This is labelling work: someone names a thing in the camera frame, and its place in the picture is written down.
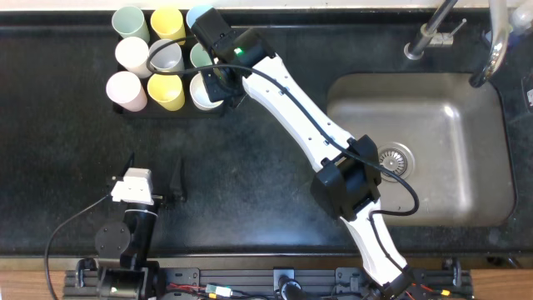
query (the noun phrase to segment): cup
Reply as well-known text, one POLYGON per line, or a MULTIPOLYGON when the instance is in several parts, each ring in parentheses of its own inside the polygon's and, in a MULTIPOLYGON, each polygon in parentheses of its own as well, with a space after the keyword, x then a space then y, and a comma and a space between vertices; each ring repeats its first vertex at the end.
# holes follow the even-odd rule
POLYGON ((154 74, 148 80, 148 94, 171 112, 182 108, 185 103, 182 80, 177 75, 154 74))
POLYGON ((206 86, 203 84, 203 78, 200 73, 196 74, 189 87, 194 105, 202 111, 209 111, 218 108, 224 101, 211 102, 207 94, 206 86))
POLYGON ((187 13, 187 16, 185 17, 187 26, 191 28, 194 22, 196 22, 202 14, 206 13, 211 8, 213 8, 212 5, 198 5, 191 8, 191 10, 189 10, 189 12, 187 13))
POLYGON ((144 13, 137 7, 122 7, 117 10, 111 19, 115 31, 123 38, 142 38, 146 43, 150 42, 147 22, 144 13))
MULTIPOLYGON (((156 49, 170 41, 171 40, 169 39, 156 41, 150 46, 149 53, 152 54, 154 51, 156 51, 156 49)), ((185 69, 185 65, 183 64, 182 49, 180 48, 180 45, 176 43, 166 46, 159 51, 152 58, 150 63, 155 69, 162 72, 183 71, 185 69)))
POLYGON ((160 38, 174 40, 185 37, 183 15, 176 7, 161 7, 156 9, 150 18, 150 24, 160 38))
POLYGON ((209 54, 207 54, 207 51, 202 47, 200 43, 197 43, 191 49, 190 59, 192 66, 194 66, 195 68, 212 65, 211 59, 209 58, 209 54))
POLYGON ((132 72, 117 72, 106 85, 107 96, 116 104, 132 112, 138 112, 147 105, 147 95, 141 80, 132 72))
POLYGON ((139 78, 147 78, 152 74, 147 68, 148 45, 139 37, 121 40, 115 48, 115 58, 139 78))

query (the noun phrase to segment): black tray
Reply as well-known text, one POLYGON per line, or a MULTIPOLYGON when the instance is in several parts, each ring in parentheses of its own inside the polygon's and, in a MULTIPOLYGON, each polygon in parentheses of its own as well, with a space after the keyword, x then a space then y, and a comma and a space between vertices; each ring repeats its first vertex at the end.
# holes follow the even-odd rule
MULTIPOLYGON (((150 28, 150 42, 148 43, 148 47, 150 47, 155 41, 159 40, 160 38, 158 35, 150 28)), ((186 35, 190 36, 192 35, 191 32, 186 27, 186 35)), ((197 40, 186 40, 184 45, 180 45, 182 48, 182 56, 183 56, 183 62, 185 65, 185 69, 188 68, 194 68, 192 66, 191 60, 189 59, 189 54, 191 53, 191 49, 194 45, 197 44, 197 40)), ((118 68, 117 71, 126 71, 126 68, 123 67, 120 63, 117 64, 118 68)), ((183 84, 183 92, 185 93, 185 104, 183 104, 183 107, 176 110, 175 112, 167 111, 165 108, 163 108, 161 105, 159 105, 154 99, 150 97, 147 90, 147 84, 148 84, 148 78, 141 79, 141 85, 142 88, 144 88, 144 91, 147 94, 148 103, 147 105, 139 112, 130 112, 127 109, 121 107, 120 105, 116 103, 112 103, 112 110, 115 113, 119 113, 127 118, 219 118, 224 114, 224 108, 225 103, 222 105, 215 107, 209 111, 202 111, 198 107, 194 105, 192 102, 191 94, 189 93, 189 85, 191 84, 192 78, 196 74, 187 74, 182 76, 182 84, 183 84)))

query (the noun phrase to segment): wooden surface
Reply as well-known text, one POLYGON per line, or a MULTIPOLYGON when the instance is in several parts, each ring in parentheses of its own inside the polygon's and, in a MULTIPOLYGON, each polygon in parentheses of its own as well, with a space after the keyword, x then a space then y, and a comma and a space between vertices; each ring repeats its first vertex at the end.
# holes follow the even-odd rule
MULTIPOLYGON (((63 271, 51 272, 62 294, 63 271)), ((533 270, 472 270, 476 299, 533 300, 533 270)), ((50 300, 43 271, 0 272, 0 300, 50 300)))

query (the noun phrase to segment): yellow cup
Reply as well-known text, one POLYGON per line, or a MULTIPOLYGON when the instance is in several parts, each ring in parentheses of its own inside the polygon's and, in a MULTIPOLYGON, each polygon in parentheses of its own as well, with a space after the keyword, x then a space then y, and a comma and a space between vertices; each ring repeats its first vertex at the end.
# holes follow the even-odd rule
POLYGON ((183 15, 176 7, 161 7, 150 18, 153 30, 160 38, 177 39, 185 37, 183 15))
POLYGON ((182 80, 177 75, 154 74, 148 80, 148 94, 171 112, 182 108, 185 104, 182 80))

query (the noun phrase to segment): white wall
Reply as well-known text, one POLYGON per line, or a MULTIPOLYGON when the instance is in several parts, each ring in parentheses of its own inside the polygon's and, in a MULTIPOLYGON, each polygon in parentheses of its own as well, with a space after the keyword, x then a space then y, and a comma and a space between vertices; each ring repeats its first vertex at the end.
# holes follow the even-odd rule
MULTIPOLYGON (((524 0, 507 0, 516 7, 524 0)), ((434 8, 442 0, 0 0, 0 11, 114 10, 125 5, 153 9, 163 5, 190 8, 211 4, 215 8, 434 8)), ((488 0, 460 0, 457 8, 486 8, 488 0)))

